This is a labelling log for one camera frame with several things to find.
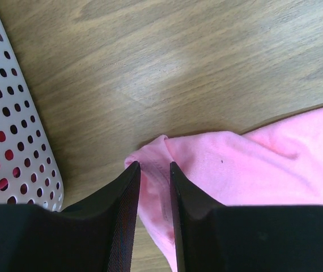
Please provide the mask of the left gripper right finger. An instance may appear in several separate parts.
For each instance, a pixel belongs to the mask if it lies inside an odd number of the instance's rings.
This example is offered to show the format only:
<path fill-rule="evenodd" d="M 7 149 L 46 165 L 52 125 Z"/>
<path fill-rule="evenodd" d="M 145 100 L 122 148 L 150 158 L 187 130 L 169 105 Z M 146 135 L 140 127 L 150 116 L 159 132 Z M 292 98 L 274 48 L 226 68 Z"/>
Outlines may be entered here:
<path fill-rule="evenodd" d="M 226 206 L 170 165 L 178 271 L 323 271 L 323 205 Z"/>

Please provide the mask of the light pink t shirt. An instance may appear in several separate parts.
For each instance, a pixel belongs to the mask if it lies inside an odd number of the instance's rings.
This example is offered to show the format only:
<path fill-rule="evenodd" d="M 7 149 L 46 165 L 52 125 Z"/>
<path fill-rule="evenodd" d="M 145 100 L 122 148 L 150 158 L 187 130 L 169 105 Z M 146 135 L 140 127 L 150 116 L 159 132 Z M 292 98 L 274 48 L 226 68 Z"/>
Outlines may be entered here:
<path fill-rule="evenodd" d="M 161 135 L 125 159 L 132 162 L 141 166 L 139 217 L 176 271 L 170 164 L 225 205 L 323 204 L 323 108 L 244 135 Z"/>

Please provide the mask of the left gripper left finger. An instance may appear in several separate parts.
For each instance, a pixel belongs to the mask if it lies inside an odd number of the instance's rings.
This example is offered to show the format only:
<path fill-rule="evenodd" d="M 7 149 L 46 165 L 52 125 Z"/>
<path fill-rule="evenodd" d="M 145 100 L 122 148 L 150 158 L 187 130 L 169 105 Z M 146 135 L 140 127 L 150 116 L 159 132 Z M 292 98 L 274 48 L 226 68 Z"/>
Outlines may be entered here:
<path fill-rule="evenodd" d="M 135 161 L 60 212 L 0 205 L 0 271 L 129 271 L 140 183 Z"/>

